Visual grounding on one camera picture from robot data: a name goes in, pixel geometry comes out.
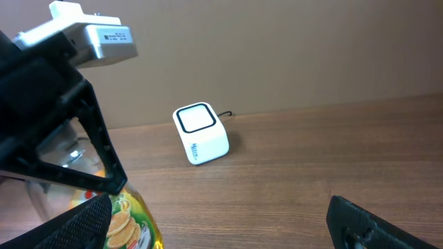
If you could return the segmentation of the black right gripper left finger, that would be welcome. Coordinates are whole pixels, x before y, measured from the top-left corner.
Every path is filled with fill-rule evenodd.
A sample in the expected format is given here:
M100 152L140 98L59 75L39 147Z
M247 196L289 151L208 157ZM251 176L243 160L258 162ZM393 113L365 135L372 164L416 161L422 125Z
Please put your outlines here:
M103 249L112 204L101 194L1 244L1 249Z

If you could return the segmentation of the yellow oil bottle silver cap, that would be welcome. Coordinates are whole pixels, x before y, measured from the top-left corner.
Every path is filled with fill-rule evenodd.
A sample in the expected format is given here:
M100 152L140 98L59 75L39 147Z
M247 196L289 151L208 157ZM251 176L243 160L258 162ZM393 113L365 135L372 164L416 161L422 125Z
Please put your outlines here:
M47 163L107 177L103 163L85 130L73 118L39 146L39 158ZM50 221L103 194L66 185L27 181L26 190L42 221ZM118 194L110 194L112 212L104 248L164 248L162 234L142 196L129 181Z

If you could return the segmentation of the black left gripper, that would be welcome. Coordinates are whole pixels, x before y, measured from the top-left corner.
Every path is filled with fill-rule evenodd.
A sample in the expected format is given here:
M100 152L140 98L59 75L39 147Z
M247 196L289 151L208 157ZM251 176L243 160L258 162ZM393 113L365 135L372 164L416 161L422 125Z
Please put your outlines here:
M1 35L1 175L118 194L127 176L93 87L71 64L76 54L62 32L27 49ZM39 146L73 118L86 131L107 177L39 158Z

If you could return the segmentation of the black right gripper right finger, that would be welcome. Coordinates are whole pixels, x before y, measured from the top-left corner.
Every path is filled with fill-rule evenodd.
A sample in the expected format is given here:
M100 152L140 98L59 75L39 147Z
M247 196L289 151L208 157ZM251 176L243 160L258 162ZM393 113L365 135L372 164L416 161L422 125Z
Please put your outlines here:
M437 249L342 196L331 198L326 222L335 248Z

